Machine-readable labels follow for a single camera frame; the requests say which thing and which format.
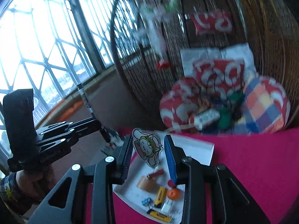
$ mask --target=window sill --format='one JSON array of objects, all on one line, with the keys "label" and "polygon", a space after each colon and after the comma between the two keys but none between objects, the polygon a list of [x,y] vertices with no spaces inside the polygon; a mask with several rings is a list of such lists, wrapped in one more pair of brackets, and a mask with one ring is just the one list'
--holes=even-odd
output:
[{"label": "window sill", "polygon": [[[116,68],[114,65],[108,67],[106,70],[102,71],[100,75],[96,76],[90,82],[84,86],[84,90],[87,95],[95,92],[101,83],[103,83],[108,77],[116,73]],[[35,128],[44,127],[51,125],[60,121],[65,121],[73,113],[77,112],[83,105],[82,98],[77,90],[71,93],[66,99],[58,104],[56,108],[50,111],[41,120]]]}]

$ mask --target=screw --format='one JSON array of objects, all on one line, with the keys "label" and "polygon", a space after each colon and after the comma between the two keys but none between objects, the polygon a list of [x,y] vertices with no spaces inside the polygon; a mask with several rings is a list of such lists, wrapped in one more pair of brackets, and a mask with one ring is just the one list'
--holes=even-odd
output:
[{"label": "screw", "polygon": [[224,164],[218,164],[218,165],[217,165],[217,168],[218,168],[219,170],[225,170],[225,169],[226,169],[226,166],[225,166]]},{"label": "screw", "polygon": [[74,170],[74,171],[77,171],[77,170],[79,170],[80,169],[80,165],[79,164],[74,164],[73,166],[72,166],[72,170]]},{"label": "screw", "polygon": [[108,156],[108,157],[105,158],[105,161],[106,162],[113,162],[114,161],[114,157]]},{"label": "screw", "polygon": [[183,161],[184,161],[184,162],[191,162],[191,161],[192,161],[192,158],[189,157],[189,156],[186,156],[186,157],[183,158]]}]

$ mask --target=wall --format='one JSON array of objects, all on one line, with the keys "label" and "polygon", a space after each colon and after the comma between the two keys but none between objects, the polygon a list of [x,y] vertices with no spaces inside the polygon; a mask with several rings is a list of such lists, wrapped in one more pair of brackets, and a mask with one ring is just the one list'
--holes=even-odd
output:
[{"label": "wall", "polygon": [[[92,95],[90,102],[96,111],[96,116],[107,127],[141,127],[153,129],[152,116],[148,115],[131,97],[117,74],[106,79]],[[68,121],[76,122],[90,117],[85,106],[72,115]],[[72,152],[56,161],[53,166],[57,178],[60,178],[73,164],[83,166],[95,164],[104,155],[101,149],[105,146],[103,137],[99,132],[82,137],[72,147]]]}]

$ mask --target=yellow highlighter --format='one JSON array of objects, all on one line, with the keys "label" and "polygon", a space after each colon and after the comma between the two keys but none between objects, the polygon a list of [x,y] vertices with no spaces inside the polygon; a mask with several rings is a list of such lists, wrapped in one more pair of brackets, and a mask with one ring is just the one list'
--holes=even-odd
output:
[{"label": "yellow highlighter", "polygon": [[166,194],[167,194],[167,189],[165,187],[160,187],[154,203],[154,207],[159,209],[162,208]]},{"label": "yellow highlighter", "polygon": [[161,220],[163,222],[169,223],[171,221],[171,217],[166,216],[162,213],[159,213],[157,211],[154,211],[153,209],[148,210],[147,214],[149,214],[152,217],[157,218],[158,220]]}]

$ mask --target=human hand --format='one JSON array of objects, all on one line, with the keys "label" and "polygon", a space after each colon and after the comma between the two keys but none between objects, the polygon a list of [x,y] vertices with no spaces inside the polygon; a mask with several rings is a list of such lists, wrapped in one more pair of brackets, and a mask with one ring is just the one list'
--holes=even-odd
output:
[{"label": "human hand", "polygon": [[52,165],[49,165],[43,172],[28,173],[25,170],[16,173],[16,181],[21,191],[37,201],[41,201],[45,193],[41,192],[41,188],[37,189],[39,184],[37,181],[45,179],[47,187],[51,190],[56,184],[55,174]]}]

